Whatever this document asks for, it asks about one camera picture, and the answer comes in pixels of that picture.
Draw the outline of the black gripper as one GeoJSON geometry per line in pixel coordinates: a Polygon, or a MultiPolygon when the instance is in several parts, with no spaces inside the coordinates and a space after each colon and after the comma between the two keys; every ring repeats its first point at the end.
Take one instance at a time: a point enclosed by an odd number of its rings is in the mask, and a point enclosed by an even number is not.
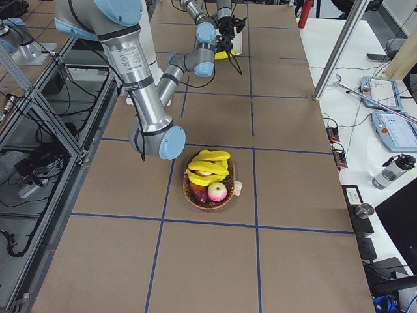
{"type": "Polygon", "coordinates": [[[232,40],[235,37],[234,26],[231,18],[220,18],[218,20],[218,30],[223,40],[225,41],[225,48],[224,43],[219,41],[218,53],[223,53],[224,51],[231,52],[233,49],[232,40]]]}

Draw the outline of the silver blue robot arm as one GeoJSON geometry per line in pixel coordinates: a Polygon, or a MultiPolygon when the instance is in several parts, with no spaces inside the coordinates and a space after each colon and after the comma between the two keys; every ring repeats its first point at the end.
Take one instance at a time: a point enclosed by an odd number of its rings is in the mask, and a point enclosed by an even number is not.
{"type": "Polygon", "coordinates": [[[220,46],[232,47],[232,38],[242,31],[230,1],[217,1],[217,11],[206,15],[196,1],[180,6],[196,25],[191,53],[178,53],[167,60],[161,72],[156,59],[149,15],[144,1],[56,1],[56,29],[68,36],[101,43],[109,64],[130,95],[136,116],[129,140],[141,156],[173,160],[183,151],[186,133],[166,114],[173,93],[187,72],[210,77],[220,46]]]}
{"type": "Polygon", "coordinates": [[[200,25],[204,22],[210,23],[215,26],[214,19],[203,12],[201,7],[194,0],[180,0],[178,1],[180,8],[187,12],[195,25],[200,25]]]}

